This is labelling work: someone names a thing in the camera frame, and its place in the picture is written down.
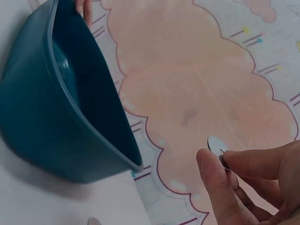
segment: fingernail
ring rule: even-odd
[[[79,14],[82,14],[83,13],[83,6],[78,6],[77,11],[78,11]]]
[[[227,150],[227,151],[225,151],[225,152],[226,152],[227,155],[232,155],[233,153],[235,153],[235,151],[232,151],[232,150]]]

